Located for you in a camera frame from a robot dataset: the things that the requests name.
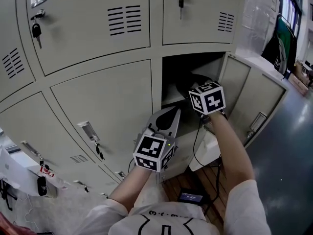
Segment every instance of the open locker door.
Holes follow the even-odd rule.
[[[287,88],[255,64],[230,53],[225,54],[219,83],[228,121],[247,146],[273,117]]]

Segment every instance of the window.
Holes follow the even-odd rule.
[[[294,29],[295,7],[292,0],[283,0],[282,20]]]

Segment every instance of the small electronic device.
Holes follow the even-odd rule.
[[[226,107],[223,87],[216,82],[189,91],[194,110],[207,115]]]
[[[134,150],[137,166],[161,172],[174,156],[180,118],[178,107],[168,107],[153,114],[147,127],[138,134]]]
[[[204,192],[181,188],[177,201],[201,206],[206,199],[206,193]]]

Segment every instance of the gray floor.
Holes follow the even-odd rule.
[[[288,81],[285,84],[290,92],[283,105],[247,151],[272,233],[300,235],[313,221],[313,93],[303,97]],[[147,188],[139,206],[158,191]],[[18,196],[25,201],[14,201],[13,212],[0,200],[0,212],[18,225],[56,235],[72,234],[90,209],[104,200],[74,187],[59,192],[56,199],[31,197],[34,209],[26,219],[35,221],[37,230],[24,218],[31,209],[29,200],[23,193]]]
[[[247,149],[274,235],[300,235],[313,222],[313,93],[288,82],[282,107]]]

